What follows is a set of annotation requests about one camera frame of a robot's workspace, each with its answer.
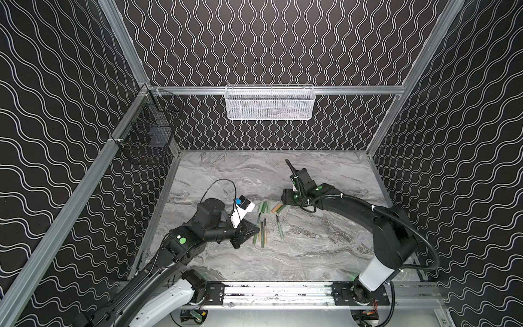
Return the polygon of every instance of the enclosure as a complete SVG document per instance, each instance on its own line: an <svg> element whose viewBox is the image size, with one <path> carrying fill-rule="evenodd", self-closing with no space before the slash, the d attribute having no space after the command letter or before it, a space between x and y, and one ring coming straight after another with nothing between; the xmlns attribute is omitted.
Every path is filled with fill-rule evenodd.
<svg viewBox="0 0 523 327"><path fill-rule="evenodd" d="M522 1L0 4L1 326L99 309L217 179L256 204L256 222L292 187L285 159L401 206L437 250L437 270L394 277L388 326L523 324ZM229 210L234 192L206 197ZM281 235L260 216L263 248L257 235L208 243L188 268L229 287L328 288L375 255L367 229L328 210L285 207ZM406 261L432 262L425 247ZM351 310L373 309L329 301L204 303L203 324L356 325Z"/></svg>

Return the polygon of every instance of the aluminum rail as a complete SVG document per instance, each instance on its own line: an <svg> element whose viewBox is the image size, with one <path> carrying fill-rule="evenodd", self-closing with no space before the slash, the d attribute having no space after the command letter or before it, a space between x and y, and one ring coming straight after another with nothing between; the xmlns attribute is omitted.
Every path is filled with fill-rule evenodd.
<svg viewBox="0 0 523 327"><path fill-rule="evenodd" d="M152 86L174 95L225 95L225 86ZM403 94L404 86L315 86L317 95Z"/></svg>
<svg viewBox="0 0 523 327"><path fill-rule="evenodd" d="M147 88L144 86L111 134L112 138L118 139L122 136L134 114L140 108L141 102L147 97L147 93ZM84 177L0 301L0 326L12 327L16 323L118 150L118 145L112 139L107 140L89 166Z"/></svg>
<svg viewBox="0 0 523 327"><path fill-rule="evenodd" d="M224 281L223 304L207 302L203 309L257 310L257 309L307 309L347 310L371 309L372 306L337 306L331 296L331 281ZM390 294L390 286L385 286ZM445 303L436 283L395 283L397 309L444 310Z"/></svg>
<svg viewBox="0 0 523 327"><path fill-rule="evenodd" d="M98 0L101 10L104 12L115 38L122 48L123 56L126 58L134 79L139 85L149 84L149 78L145 73L142 61L138 57L131 36L123 23L122 14L118 10L115 0Z"/></svg>

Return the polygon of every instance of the black cable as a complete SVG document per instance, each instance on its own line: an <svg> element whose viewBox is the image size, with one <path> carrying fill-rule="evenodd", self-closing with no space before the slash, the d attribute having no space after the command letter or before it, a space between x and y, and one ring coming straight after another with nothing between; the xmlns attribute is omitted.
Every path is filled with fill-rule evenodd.
<svg viewBox="0 0 523 327"><path fill-rule="evenodd" d="M391 284L391 311L389 311L389 315L387 316L385 321L383 321L381 324L377 325L376 327L383 327L386 324L388 324L389 321L391 321L392 314L394 313L394 307L396 305L396 292L394 291L394 283L392 283L392 281L391 281L390 284Z"/></svg>
<svg viewBox="0 0 523 327"><path fill-rule="evenodd" d="M170 318L173 320L173 322L174 322L177 326L179 326L179 327L183 327L183 326L181 326L180 324L178 324L178 323L174 320L174 318L173 318L173 313L172 313L172 312L169 313L169 316L170 316Z"/></svg>
<svg viewBox="0 0 523 327"><path fill-rule="evenodd" d="M227 178L220 178L220 179L217 179L216 181L212 182L211 185L209 185L209 187L207 188L207 190L205 191L205 193L203 193L203 196L201 197L200 199L200 203L203 202L203 198L205 198L205 195L207 194L207 192L211 189L211 187L216 183L216 182L219 182L219 181L228 181L228 182L231 182L232 185L234 186L234 199L232 201L232 211L231 211L231 215L232 213L234 212L234 208L235 206L237 206L236 204L236 199L237 199L237 193L236 193L236 184L234 184L234 182L230 179L227 179Z"/></svg>
<svg viewBox="0 0 523 327"><path fill-rule="evenodd" d="M380 209L379 207L373 206L372 204L368 203L365 200L362 200L362 199L352 196L352 195L346 195L346 194L320 195L312 200L312 205L314 206L316 204L316 202L318 202L320 199L329 198L329 197L337 197L337 198L341 198L341 199L352 199L354 201L357 201L357 202L363 204L364 206L367 206L373 212L379 213L379 214L393 220L394 222L400 224L401 226L411 230L423 243L425 243L425 245L428 247L429 251L431 252L434 261L428 266L402 265L402 266L400 266L401 269L418 269L418 270L424 270L424 271L431 271L431 270L436 270L439 267L439 256L438 256L438 252L436 252L436 249L417 230L415 230L412 226L410 226L409 224L407 224L400 218L396 217L395 215L390 214L388 211L385 211L385 210Z"/></svg>

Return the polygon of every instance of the black wire basket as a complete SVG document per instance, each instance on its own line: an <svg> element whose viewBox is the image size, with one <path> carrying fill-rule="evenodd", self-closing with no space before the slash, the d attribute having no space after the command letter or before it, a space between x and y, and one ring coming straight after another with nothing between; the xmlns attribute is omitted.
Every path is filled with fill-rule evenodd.
<svg viewBox="0 0 523 327"><path fill-rule="evenodd" d="M146 99L118 142L123 155L135 165L169 164L173 159L169 149L173 120L172 112L160 111L155 102Z"/></svg>

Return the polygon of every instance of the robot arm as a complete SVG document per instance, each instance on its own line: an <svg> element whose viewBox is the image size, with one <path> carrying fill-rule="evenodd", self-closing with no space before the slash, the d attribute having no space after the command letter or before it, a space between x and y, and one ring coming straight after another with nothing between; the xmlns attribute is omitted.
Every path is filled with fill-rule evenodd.
<svg viewBox="0 0 523 327"><path fill-rule="evenodd" d="M298 206L310 213L316 209L335 212L350 219L373 234L375 257L354 281L350 290L351 297L360 303L369 303L374 299L373 292L385 281L391 280L401 268L434 270L439 266L439 259L434 248L412 227L406 212L398 206L386 208L372 205L357 197L344 194L334 186L319 186L310 178L307 169L297 171L290 161L287 165L292 171L290 176L293 189L285 189L281 201L285 205ZM404 262L425 243L433 253L431 266L404 265Z"/></svg>
<svg viewBox="0 0 523 327"><path fill-rule="evenodd" d="M240 219L243 218L249 208L252 210L253 206L250 204L249 200L241 196L236 202L239 208L235 208L233 215L236 213ZM220 200L209 198L199 203L195 215L188 222L165 235L160 249L142 271L98 310L91 314L83 312L78 315L73 327L127 327L131 322L135 323L133 325L139 325L137 323L141 318L141 309L146 303L150 309L154 308L152 306L155 304L152 302L156 302L156 299L151 303L148 301L173 275L175 280L182 277L178 281L178 287L183 287L184 292L178 294L178 300L190 300L182 305L200 301L205 291L205 281L194 273L187 272L182 275L187 264L203 252L207 242L230 240L233 247L238 249L258 232L259 228L247 220L241 220L237 228L234 228L231 217L225 211L225 204Z"/></svg>

